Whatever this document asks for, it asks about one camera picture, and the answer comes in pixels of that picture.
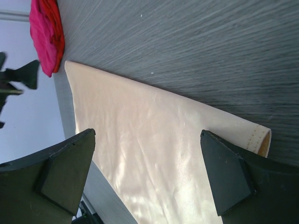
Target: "cream satin fabric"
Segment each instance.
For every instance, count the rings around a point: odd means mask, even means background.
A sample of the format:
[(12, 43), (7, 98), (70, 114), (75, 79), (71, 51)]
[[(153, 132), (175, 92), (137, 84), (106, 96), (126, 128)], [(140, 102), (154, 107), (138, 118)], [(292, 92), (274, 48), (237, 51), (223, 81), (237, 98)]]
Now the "cream satin fabric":
[(202, 129), (267, 155), (271, 131), (197, 101), (66, 62), (77, 133), (94, 128), (93, 161), (142, 224), (220, 224)]

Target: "white wall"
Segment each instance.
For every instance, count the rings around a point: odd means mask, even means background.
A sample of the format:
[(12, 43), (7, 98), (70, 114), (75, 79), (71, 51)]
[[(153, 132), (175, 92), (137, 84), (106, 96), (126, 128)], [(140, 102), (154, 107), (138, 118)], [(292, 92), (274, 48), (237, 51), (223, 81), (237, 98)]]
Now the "white wall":
[[(0, 30), (0, 51), (7, 53), (3, 68), (16, 69), (38, 59), (28, 22), (0, 21)], [(0, 163), (64, 140), (54, 80), (41, 70), (38, 78), (37, 90), (16, 84), (24, 94), (9, 96), (2, 110), (0, 120), (5, 125), (0, 129)]]
[(0, 0), (0, 9), (30, 12), (31, 0)]

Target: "black plastic object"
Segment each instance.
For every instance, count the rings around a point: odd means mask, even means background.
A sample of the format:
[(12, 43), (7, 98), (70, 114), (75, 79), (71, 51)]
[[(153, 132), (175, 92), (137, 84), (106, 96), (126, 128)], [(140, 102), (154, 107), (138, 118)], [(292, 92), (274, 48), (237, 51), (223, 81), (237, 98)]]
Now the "black plastic object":
[(78, 210), (95, 148), (87, 129), (66, 141), (0, 164), (4, 224), (70, 224)]
[[(0, 52), (0, 70), (3, 67), (5, 59), (5, 53)], [(30, 89), (37, 89), (39, 64), (38, 60), (34, 60), (16, 70), (6, 69), (5, 71), (0, 71), (0, 113), (9, 95), (20, 95), (23, 93), (23, 90), (15, 88), (10, 82), (21, 82)]]
[(224, 224), (298, 224), (299, 168), (261, 157), (203, 130), (201, 149)]
[(80, 203), (80, 210), (82, 216), (73, 220), (71, 224), (104, 224), (97, 213), (91, 213), (84, 201)]

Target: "red cloth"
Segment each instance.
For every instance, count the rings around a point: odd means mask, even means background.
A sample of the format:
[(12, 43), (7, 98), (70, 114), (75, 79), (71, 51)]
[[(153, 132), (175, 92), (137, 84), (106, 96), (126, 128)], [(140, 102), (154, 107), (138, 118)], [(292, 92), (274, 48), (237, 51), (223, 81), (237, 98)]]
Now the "red cloth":
[(48, 17), (54, 28), (54, 35), (52, 36), (51, 42), (57, 48), (57, 60), (53, 72), (56, 73), (59, 70), (59, 66), (64, 54), (64, 32), (62, 29), (62, 23), (60, 18), (60, 13), (56, 0), (39, 0), (41, 4), (41, 9), (44, 11), (45, 15)]

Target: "pink fabric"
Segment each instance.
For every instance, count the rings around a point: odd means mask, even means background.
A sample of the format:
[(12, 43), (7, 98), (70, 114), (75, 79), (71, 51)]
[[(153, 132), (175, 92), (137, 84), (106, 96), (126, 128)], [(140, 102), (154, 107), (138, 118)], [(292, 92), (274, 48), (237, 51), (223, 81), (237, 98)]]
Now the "pink fabric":
[(40, 9), (39, 0), (31, 1), (29, 14), (30, 35), (37, 51), (43, 72), (51, 77), (57, 61), (57, 49), (52, 43), (54, 28)]

